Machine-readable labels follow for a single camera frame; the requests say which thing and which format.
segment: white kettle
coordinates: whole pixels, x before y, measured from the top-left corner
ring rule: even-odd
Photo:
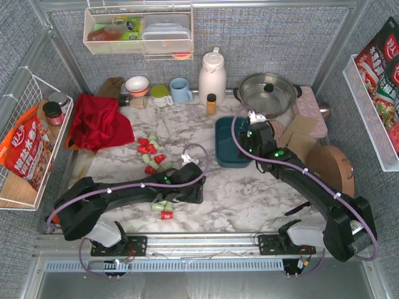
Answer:
[[[224,58],[219,53],[218,47],[215,47],[213,52],[205,54],[199,75],[198,93],[201,103],[206,105],[206,98],[213,93],[216,95],[216,105],[222,104],[226,95],[227,76]]]

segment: red snack bag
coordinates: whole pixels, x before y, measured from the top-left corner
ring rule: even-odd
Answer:
[[[36,116],[38,107],[25,112],[0,144],[0,163],[25,179],[36,191],[52,151],[51,144],[43,140],[44,129]]]
[[[389,61],[399,54],[399,27],[390,17],[382,29],[355,58],[363,82],[369,93],[377,86]]]
[[[399,55],[389,64],[372,93],[375,109],[399,153]]]

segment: blue plastic tray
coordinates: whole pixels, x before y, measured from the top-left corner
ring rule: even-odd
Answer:
[[[238,148],[231,136],[232,116],[219,118],[215,126],[215,154],[218,164],[225,168],[245,168],[251,160],[239,159]],[[234,126],[236,137],[240,132],[247,132],[248,122],[243,117],[238,117]]]

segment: plastic container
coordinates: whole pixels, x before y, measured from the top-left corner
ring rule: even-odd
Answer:
[[[216,95],[217,105],[220,105],[226,95],[227,76],[224,58],[219,53],[219,48],[216,47],[213,52],[205,54],[202,65],[198,81],[199,100],[206,105],[208,95],[213,93]]]
[[[150,14],[143,18],[143,28],[156,24],[179,24],[189,29],[188,16],[185,14]]]
[[[238,148],[231,136],[232,116],[219,118],[215,125],[215,155],[218,164],[224,168],[245,168],[251,160],[239,159]],[[236,137],[240,132],[247,132],[248,122],[243,117],[238,117],[234,126]]]
[[[178,27],[147,28],[142,32],[144,47],[147,51],[158,52],[168,49],[170,52],[186,51],[191,49],[191,32]]]

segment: red towel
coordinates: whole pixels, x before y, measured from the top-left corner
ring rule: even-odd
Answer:
[[[96,153],[101,148],[134,142],[130,121],[118,109],[116,98],[81,94],[70,127],[74,143]]]

